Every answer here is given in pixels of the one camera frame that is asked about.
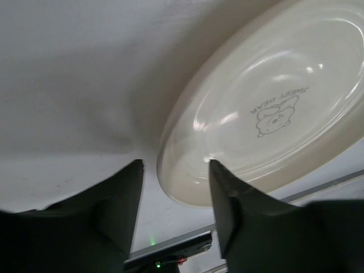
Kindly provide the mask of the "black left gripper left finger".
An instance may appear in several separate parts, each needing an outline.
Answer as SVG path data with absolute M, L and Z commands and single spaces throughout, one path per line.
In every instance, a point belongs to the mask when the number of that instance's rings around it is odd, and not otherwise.
M 143 186 L 143 160 L 136 159 L 107 179 L 54 203 L 52 216 L 91 212 L 91 227 L 129 255 Z

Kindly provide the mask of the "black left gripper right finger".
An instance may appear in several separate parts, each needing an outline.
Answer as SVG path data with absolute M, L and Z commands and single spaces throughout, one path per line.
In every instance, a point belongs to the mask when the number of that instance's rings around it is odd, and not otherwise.
M 218 160 L 209 163 L 209 184 L 224 259 L 307 255 L 302 209 L 240 180 Z

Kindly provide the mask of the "cream bear plate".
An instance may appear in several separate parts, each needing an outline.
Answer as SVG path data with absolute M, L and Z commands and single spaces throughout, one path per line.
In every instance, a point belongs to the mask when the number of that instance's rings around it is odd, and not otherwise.
M 270 193 L 363 139 L 363 2 L 283 1 L 183 90 L 157 162 L 164 193 L 209 208 L 209 163 Z

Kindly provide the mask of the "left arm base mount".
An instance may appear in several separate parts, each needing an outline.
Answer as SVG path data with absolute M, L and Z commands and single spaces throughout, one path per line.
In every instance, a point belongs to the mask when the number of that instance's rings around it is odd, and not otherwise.
M 188 258 L 208 251 L 212 231 L 202 228 L 131 253 L 124 272 L 179 272 Z

